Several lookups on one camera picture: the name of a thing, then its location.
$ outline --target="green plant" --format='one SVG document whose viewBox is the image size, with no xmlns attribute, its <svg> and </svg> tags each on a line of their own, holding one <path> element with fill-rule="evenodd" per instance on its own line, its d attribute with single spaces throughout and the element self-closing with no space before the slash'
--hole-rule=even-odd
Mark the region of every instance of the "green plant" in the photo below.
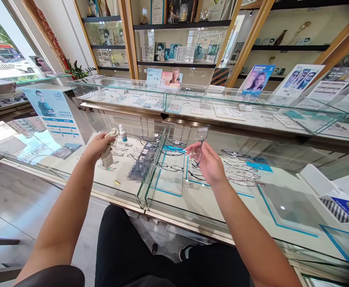
<svg viewBox="0 0 349 287">
<path fill-rule="evenodd" d="M 96 70 L 95 68 L 89 68 L 89 69 L 83 70 L 81 68 L 82 66 L 80 66 L 80 67 L 77 66 L 77 60 L 73 63 L 73 66 L 72 66 L 71 61 L 69 59 L 67 59 L 67 66 L 68 66 L 69 70 L 67 70 L 65 72 L 71 74 L 76 79 L 85 78 L 85 77 L 89 76 L 89 73 L 91 71 Z"/>
</svg>

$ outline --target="cleaning cloth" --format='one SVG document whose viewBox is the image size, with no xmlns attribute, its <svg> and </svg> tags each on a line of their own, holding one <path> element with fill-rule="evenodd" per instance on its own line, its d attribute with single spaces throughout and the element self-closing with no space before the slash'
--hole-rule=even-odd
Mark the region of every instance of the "cleaning cloth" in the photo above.
<svg viewBox="0 0 349 287">
<path fill-rule="evenodd" d="M 102 167 L 105 169 L 108 169 L 110 165 L 113 163 L 113 156 L 112 156 L 112 147 L 115 147 L 117 144 L 117 136 L 118 136 L 118 130 L 116 128 L 113 128 L 110 130 L 110 133 L 107 134 L 105 137 L 115 137 L 116 139 L 110 143 L 108 143 L 108 146 L 106 147 L 106 150 L 101 154 L 101 160 L 102 160 Z"/>
</svg>

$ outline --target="checkered pattern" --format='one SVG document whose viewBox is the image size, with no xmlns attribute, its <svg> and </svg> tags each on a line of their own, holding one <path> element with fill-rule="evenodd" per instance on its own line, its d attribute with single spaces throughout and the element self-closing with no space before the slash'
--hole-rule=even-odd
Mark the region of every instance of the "checkered pattern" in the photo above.
<svg viewBox="0 0 349 287">
<path fill-rule="evenodd" d="M 328 199 L 320 199 L 327 209 L 336 217 L 340 223 L 349 223 L 348 214 L 335 202 Z"/>
</svg>

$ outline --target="hand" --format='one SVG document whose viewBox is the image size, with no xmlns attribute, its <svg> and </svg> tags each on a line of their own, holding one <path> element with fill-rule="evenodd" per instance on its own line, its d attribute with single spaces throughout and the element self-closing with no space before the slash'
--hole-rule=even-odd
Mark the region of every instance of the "hand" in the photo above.
<svg viewBox="0 0 349 287">
<path fill-rule="evenodd" d="M 186 154 L 190 154 L 192 148 L 197 148 L 201 142 L 196 142 L 186 148 Z M 223 167 L 220 157 L 212 149 L 212 147 L 204 142 L 201 146 L 202 156 L 199 162 L 199 169 L 206 179 L 206 182 L 213 188 L 213 186 L 227 182 L 225 169 Z"/>
<path fill-rule="evenodd" d="M 105 136 L 106 133 L 100 133 L 95 136 L 89 146 L 87 146 L 81 158 L 89 159 L 90 161 L 97 161 L 100 158 L 101 153 L 106 150 L 108 143 L 116 140 L 114 137 Z"/>
</svg>

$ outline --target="knee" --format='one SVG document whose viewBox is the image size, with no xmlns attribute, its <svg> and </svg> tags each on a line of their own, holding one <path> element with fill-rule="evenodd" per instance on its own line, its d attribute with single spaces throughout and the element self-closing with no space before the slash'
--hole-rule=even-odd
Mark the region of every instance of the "knee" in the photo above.
<svg viewBox="0 0 349 287">
<path fill-rule="evenodd" d="M 104 210 L 103 218 L 105 216 L 119 217 L 119 216 L 128 216 L 128 215 L 126 214 L 123 208 L 110 204 Z"/>
</svg>

